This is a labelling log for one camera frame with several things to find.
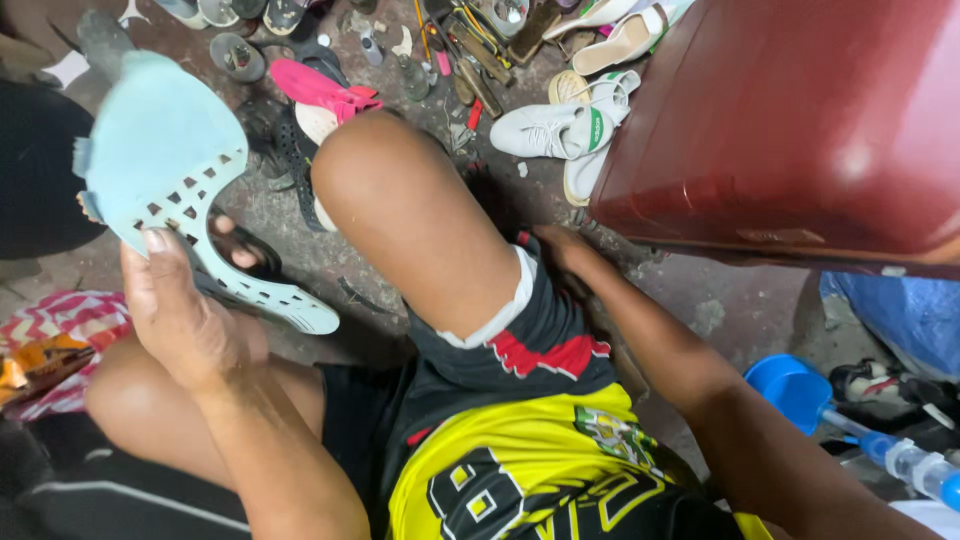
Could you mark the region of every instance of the leg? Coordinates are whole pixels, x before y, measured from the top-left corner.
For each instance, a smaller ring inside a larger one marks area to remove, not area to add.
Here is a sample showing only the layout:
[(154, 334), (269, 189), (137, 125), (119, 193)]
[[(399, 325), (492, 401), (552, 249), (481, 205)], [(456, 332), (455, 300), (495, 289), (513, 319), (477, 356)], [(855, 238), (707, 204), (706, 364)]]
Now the leg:
[[(286, 360), (268, 361), (272, 375), (320, 437), (325, 409), (320, 371)], [(232, 488), (200, 410), (135, 335), (104, 352), (86, 391), (86, 407), (124, 451)]]
[(435, 144), (384, 112), (321, 146), (313, 187), (344, 236), (431, 327), (464, 339), (513, 300), (513, 248)]

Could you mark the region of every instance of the red suitcase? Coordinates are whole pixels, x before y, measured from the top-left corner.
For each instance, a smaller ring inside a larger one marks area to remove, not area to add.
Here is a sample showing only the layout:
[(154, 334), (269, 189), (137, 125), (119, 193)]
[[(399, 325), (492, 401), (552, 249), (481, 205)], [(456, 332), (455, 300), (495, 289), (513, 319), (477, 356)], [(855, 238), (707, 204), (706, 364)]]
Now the red suitcase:
[(628, 238), (960, 278), (960, 0), (699, 0), (590, 197)]

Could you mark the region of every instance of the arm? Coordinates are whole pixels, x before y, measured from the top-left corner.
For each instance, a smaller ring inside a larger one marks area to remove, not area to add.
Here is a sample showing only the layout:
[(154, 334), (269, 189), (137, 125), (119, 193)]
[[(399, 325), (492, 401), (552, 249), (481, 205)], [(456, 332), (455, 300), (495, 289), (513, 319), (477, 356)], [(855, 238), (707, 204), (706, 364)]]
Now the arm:
[(143, 346), (200, 408), (255, 537), (370, 538), (347, 476), (266, 368), (250, 362), (227, 311), (193, 287), (167, 231), (144, 233), (149, 261), (127, 245), (127, 302)]
[(579, 235), (536, 233), (601, 300), (653, 387), (690, 425), (732, 508), (794, 538), (938, 538), (874, 497)]

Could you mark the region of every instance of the printed logo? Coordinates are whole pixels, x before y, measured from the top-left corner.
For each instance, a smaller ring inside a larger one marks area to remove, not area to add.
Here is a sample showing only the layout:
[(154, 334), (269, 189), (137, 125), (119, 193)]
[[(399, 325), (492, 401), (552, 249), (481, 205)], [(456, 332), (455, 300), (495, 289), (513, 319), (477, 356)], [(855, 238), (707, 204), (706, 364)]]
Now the printed logo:
[(603, 138), (603, 117), (600, 116), (600, 111), (591, 107), (590, 120), (593, 129), (590, 134), (590, 146), (588, 152), (593, 152), (597, 145), (600, 144), (600, 139)]

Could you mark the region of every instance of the red trim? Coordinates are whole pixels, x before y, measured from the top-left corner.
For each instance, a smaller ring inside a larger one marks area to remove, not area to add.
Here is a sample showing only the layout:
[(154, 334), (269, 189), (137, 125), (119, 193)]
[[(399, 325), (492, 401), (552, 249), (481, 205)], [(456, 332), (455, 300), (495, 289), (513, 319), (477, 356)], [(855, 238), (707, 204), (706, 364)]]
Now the red trim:
[(497, 359), (503, 363), (503, 369), (520, 379), (525, 379), (540, 367), (577, 380), (594, 355), (610, 355), (610, 345), (597, 341), (592, 335), (571, 337), (565, 343), (555, 345), (546, 354), (540, 354), (530, 351), (513, 334), (504, 330), (488, 341), (487, 346), (493, 347)]
[(900, 381), (893, 377), (889, 377), (884, 382), (878, 382), (877, 384), (868, 386), (867, 389), (863, 391), (863, 395), (866, 396), (868, 394), (879, 394), (884, 388), (887, 388), (888, 386), (896, 386), (898, 382)]
[(430, 431), (433, 431), (433, 426), (429, 428), (423, 428), (422, 430), (410, 435), (407, 437), (407, 446), (417, 446), (421, 440), (430, 434)]

